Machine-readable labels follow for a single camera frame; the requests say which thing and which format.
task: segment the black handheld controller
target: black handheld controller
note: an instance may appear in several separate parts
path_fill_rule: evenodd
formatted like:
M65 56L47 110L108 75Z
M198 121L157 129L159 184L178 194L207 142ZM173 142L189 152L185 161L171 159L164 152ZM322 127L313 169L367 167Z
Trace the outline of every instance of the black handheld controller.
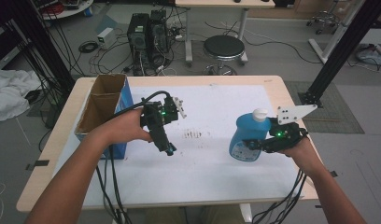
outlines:
M164 105L161 102L146 102L141 115L141 127L148 127L155 146L160 152L166 152L167 156L172 156L176 151L176 147L169 142L163 126L171 123L171 121L178 120L178 112L183 112L181 104L182 101L173 97L166 97Z
M304 128L300 128L296 122L279 125L277 118L269 118L272 127L269 131L271 138L245 139L243 143L251 150L262 150L267 153L274 153L287 148L295 147L302 138L307 136L308 132Z

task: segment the forearm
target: forearm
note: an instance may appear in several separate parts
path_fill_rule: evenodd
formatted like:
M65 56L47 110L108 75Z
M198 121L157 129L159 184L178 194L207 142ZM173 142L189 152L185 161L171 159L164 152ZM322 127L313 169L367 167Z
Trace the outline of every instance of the forearm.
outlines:
M50 181L26 223L76 223L104 148L101 136L87 136Z
M366 223L325 168L311 178L328 223Z

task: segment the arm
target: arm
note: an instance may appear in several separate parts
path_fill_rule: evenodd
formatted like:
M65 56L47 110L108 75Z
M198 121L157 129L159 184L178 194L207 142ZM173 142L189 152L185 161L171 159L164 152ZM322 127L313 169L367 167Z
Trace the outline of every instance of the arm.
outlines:
M325 169L308 138L282 153L292 157L298 167L313 180L328 223L366 223L330 172Z
M77 223L94 169L104 149L135 139L152 141L140 127L142 109L129 111L87 134L50 181L25 223Z

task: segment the liquid soap bottle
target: liquid soap bottle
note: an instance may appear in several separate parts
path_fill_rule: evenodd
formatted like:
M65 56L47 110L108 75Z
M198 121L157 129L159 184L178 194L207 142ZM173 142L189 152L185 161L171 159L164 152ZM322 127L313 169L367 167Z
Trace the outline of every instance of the liquid soap bottle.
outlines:
M255 161L260 150L250 150L242 140L266 138L272 124L267 116L267 109L256 109L252 113L240 116L236 121L237 130L232 138L229 154L239 161Z

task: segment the black metal pole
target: black metal pole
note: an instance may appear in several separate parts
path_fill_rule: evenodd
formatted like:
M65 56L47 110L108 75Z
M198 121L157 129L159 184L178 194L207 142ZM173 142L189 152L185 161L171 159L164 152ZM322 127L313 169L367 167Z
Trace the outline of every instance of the black metal pole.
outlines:
M336 45L328 61L324 64L313 84L306 93L301 94L304 105L318 103L324 91L333 81L348 56L360 43L381 14L381 0L365 0L345 34Z
M38 18L30 0L6 0L5 4L14 21L26 37L30 38L45 65L54 75L55 81L60 85L63 98L66 100L75 85L75 80L71 77L63 59L51 42L42 25L43 21Z

